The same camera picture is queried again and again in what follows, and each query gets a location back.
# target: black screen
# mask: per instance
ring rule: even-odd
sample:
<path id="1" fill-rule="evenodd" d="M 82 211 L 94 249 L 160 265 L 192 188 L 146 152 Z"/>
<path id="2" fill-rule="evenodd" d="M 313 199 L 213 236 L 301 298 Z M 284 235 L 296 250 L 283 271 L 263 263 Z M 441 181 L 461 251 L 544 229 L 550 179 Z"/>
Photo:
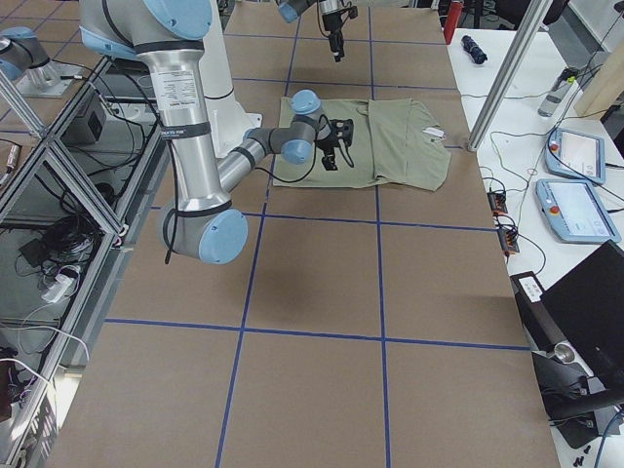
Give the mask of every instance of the black screen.
<path id="1" fill-rule="evenodd" d="M 542 295 L 606 388 L 624 388 L 624 252 L 607 241 Z"/>

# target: black handheld object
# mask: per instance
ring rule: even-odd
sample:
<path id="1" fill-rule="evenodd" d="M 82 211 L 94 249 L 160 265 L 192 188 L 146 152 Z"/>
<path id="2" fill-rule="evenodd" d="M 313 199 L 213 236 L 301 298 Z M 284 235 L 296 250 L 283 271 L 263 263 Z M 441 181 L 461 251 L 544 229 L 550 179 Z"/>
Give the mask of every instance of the black handheld object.
<path id="1" fill-rule="evenodd" d="M 488 56 L 484 54 L 484 51 L 477 45 L 477 43 L 470 36 L 464 36 L 461 38 L 461 45 L 472 60 L 477 65 L 481 65 L 484 61 L 488 59 Z"/>

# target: white table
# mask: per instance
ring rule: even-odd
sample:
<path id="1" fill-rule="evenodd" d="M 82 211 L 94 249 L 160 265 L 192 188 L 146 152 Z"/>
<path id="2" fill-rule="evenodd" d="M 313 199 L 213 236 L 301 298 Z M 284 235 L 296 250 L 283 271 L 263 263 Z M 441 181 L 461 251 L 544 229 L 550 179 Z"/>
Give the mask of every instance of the white table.
<path id="1" fill-rule="evenodd" d="M 487 61 L 483 65 L 473 63 L 470 57 L 463 51 L 461 38 L 471 36 L 487 54 Z M 462 93 L 462 103 L 469 127 L 472 129 L 479 112 L 485 102 L 496 73 L 507 54 L 515 32 L 494 30 L 457 29 L 453 40 L 448 46 L 448 54 L 452 63 L 457 86 Z M 546 92 L 555 79 L 566 66 L 550 36 L 545 32 L 537 33 L 533 43 L 526 54 L 514 81 L 507 91 L 507 97 L 535 96 Z M 542 97 L 527 97 L 523 99 L 504 99 L 496 118 L 488 129 L 488 134 L 478 150 L 479 163 L 482 167 L 483 176 L 493 176 L 501 180 L 507 189 L 524 189 L 526 183 L 517 176 L 503 170 L 498 156 L 490 142 L 490 135 L 496 142 L 500 155 L 506 168 L 530 178 L 530 184 L 523 203 L 523 193 L 508 192 L 507 208 L 509 215 L 519 223 L 520 233 L 538 244 L 547 255 L 546 265 L 538 278 L 544 288 L 548 289 L 571 268 L 580 263 L 585 257 L 593 252 L 598 245 L 573 245 L 561 242 L 551 231 L 544 215 L 541 213 L 537 197 L 535 195 L 535 182 L 541 178 L 559 178 L 551 175 L 546 170 L 546 164 L 540 157 L 546 136 L 523 136 L 511 137 L 498 135 L 495 132 L 506 132 L 520 135 L 526 133 L 546 134 L 560 118 L 566 108 L 566 104 L 573 97 L 577 86 L 574 85 L 568 92 L 566 99 L 560 104 L 557 112 L 550 118 L 540 117 L 537 108 L 544 99 Z M 582 93 L 574 97 L 578 100 Z M 576 116 L 573 106 L 566 116 Z M 591 119 L 567 119 L 562 122 L 562 128 L 576 130 L 586 134 L 604 138 L 605 157 L 610 163 L 624 165 L 617 148 L 608 136 L 600 120 Z M 492 186 L 497 189 L 500 186 L 496 182 L 486 180 L 486 188 Z M 624 171 L 607 170 L 605 187 L 613 192 L 624 196 Z M 624 203 L 597 189 L 605 207 L 609 209 L 624 208 Z M 624 212 L 612 216 L 620 233 L 624 233 Z M 508 263 L 510 275 L 524 271 L 537 271 L 542 264 L 542 254 L 524 239 L 519 240 L 520 253 L 512 255 Z M 599 440 L 592 443 L 590 454 L 584 454 L 582 448 L 571 449 L 556 429 L 553 429 L 553 437 L 558 450 L 562 467 L 569 467 L 577 456 L 584 455 L 583 466 L 592 467 L 598 448 Z M 624 464 L 624 436 L 609 437 L 601 459 L 600 468 L 620 468 Z"/>

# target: green cloth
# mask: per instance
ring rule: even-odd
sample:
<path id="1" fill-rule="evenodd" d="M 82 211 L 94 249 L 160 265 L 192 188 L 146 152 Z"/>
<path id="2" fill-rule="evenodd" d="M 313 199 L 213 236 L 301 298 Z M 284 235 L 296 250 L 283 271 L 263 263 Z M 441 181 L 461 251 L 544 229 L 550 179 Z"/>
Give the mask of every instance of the green cloth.
<path id="1" fill-rule="evenodd" d="M 436 190 L 447 178 L 450 153 L 439 138 L 423 133 L 439 127 L 427 108 L 413 99 L 365 100 L 328 99 L 323 101 L 330 119 L 353 119 L 353 144 L 349 152 L 355 168 L 349 168 L 336 150 L 337 171 L 325 171 L 322 151 L 317 151 L 312 172 L 301 182 L 274 185 L 295 187 L 362 188 L 396 182 L 427 190 Z M 287 127 L 293 112 L 290 100 L 282 97 L 280 127 Z M 294 180 L 304 175 L 312 164 L 296 166 L 278 157 L 275 175 Z"/>

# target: blue joint cap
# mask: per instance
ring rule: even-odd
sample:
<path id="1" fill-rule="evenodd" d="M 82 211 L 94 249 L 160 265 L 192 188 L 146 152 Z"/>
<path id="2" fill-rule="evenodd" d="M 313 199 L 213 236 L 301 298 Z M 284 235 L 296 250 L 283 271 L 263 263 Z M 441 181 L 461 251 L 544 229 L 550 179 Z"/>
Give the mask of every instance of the blue joint cap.
<path id="1" fill-rule="evenodd" d="M 236 258 L 247 243 L 249 226 L 238 210 L 219 213 L 208 223 L 199 241 L 199 258 L 205 263 L 223 265 Z"/>
<path id="2" fill-rule="evenodd" d="M 313 91 L 301 90 L 292 97 L 291 108 L 295 114 L 311 114 L 316 112 L 319 107 L 321 107 L 321 100 Z"/>
<path id="3" fill-rule="evenodd" d="M 9 27 L 4 31 L 0 31 L 0 35 L 9 39 L 32 39 L 37 37 L 32 29 L 26 26 Z"/>
<path id="4" fill-rule="evenodd" d="M 198 41 L 211 28 L 213 7 L 210 0 L 142 1 L 163 27 L 182 39 Z"/>
<path id="5" fill-rule="evenodd" d="M 82 35 L 82 42 L 92 51 L 95 51 L 103 56 L 118 57 L 120 59 L 138 60 L 137 54 L 134 49 L 120 44 L 115 41 L 111 41 L 107 37 L 95 34 L 89 29 L 85 29 L 80 26 L 80 33 Z"/>
<path id="6" fill-rule="evenodd" d="M 296 13 L 296 10 L 289 3 L 282 3 L 279 7 L 277 7 L 278 12 L 282 15 L 282 18 L 285 22 L 293 22 L 299 15 Z"/>
<path id="7" fill-rule="evenodd" d="M 305 139 L 291 139 L 282 145 L 281 153 L 289 163 L 303 164 L 312 153 L 312 143 Z"/>
<path id="8" fill-rule="evenodd" d="M 15 81 L 21 77 L 23 70 L 20 70 L 15 65 L 6 60 L 0 60 L 0 70 L 7 75 L 7 78 L 11 81 Z"/>

